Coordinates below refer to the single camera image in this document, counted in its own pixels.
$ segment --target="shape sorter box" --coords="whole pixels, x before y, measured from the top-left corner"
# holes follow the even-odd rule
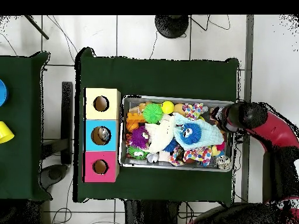
[[[99,111],[95,104],[98,98],[106,100],[107,109]],[[119,120],[120,92],[117,89],[85,88],[85,117],[87,120]]]
[[[97,145],[92,140],[92,131],[96,127],[106,127],[110,131],[110,141],[105,145]],[[86,120],[86,151],[117,151],[119,141],[119,120]]]
[[[105,161],[107,169],[104,174],[96,173],[95,162]],[[119,174],[119,164],[117,162],[117,152],[85,152],[85,175],[84,182],[106,182],[114,183]]]

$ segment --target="yellow ball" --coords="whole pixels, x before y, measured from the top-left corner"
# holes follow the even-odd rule
[[[161,107],[162,107],[163,113],[165,113],[165,114],[173,113],[173,110],[175,109],[175,105],[173,105],[173,103],[168,100],[163,102]]]

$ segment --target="purple plush toy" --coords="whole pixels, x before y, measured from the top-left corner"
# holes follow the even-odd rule
[[[148,132],[144,126],[140,126],[132,131],[131,144],[132,146],[138,147],[140,149],[145,149],[148,142]]]

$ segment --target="toy pile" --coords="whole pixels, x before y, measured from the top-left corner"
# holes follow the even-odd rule
[[[204,167],[214,158],[219,169],[229,169],[225,132],[211,117],[212,110],[203,103],[174,105],[171,101],[145,102],[129,109],[127,158],[137,164],[169,162],[183,166],[197,162]]]

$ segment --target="green spiky ball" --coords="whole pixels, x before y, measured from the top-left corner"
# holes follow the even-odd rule
[[[163,117],[163,111],[160,105],[151,103],[143,111],[143,117],[147,123],[156,124]]]
[[[144,152],[140,148],[136,148],[134,146],[128,147],[128,152],[133,158],[135,158],[137,160],[144,160],[147,158],[147,155],[148,155],[148,152]]]

